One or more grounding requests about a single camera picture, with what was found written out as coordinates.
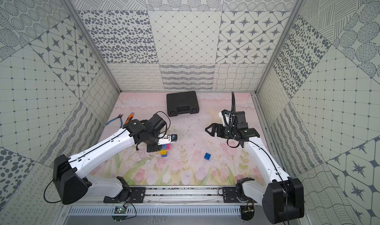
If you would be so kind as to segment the yellow lego brick 2x4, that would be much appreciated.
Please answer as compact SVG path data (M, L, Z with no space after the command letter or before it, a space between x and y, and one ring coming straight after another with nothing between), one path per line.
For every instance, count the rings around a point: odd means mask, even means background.
M167 150L161 150L161 151L159 151L158 153L160 153L161 155L166 155L167 154Z

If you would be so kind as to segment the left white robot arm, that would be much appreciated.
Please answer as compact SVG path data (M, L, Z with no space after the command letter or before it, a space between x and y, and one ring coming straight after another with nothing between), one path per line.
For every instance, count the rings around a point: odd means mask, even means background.
M101 196L105 203L128 202L132 198L130 186L122 176L114 179L89 177L89 173L103 162L132 146L146 144L147 152L159 152L164 145L177 141L176 134L167 133L171 123L157 113L149 120L128 120L117 132L80 153L54 160L52 183L60 202L69 205L86 196Z

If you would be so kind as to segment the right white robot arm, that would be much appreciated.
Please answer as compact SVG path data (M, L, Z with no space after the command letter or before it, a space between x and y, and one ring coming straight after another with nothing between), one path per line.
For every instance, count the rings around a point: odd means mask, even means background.
M205 129L212 137L234 140L255 161L263 176L264 185L253 178L239 179L237 196L241 201L252 200L262 206L272 224L289 222L304 217L304 187L298 178L292 178L264 146L259 133L249 128L243 111L223 110L221 124L213 123Z

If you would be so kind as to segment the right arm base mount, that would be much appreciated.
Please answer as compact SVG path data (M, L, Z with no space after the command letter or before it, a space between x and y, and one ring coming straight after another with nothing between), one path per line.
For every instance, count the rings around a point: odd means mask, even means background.
M221 189L224 203L243 203L247 201L240 188L227 186Z

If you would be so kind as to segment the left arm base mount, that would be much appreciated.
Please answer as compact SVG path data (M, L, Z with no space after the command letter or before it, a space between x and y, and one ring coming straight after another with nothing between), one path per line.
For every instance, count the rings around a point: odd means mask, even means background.
M145 197L145 187L131 187L129 189L124 188L116 197L111 198L104 197L103 203L122 203L130 201L132 203L143 203Z

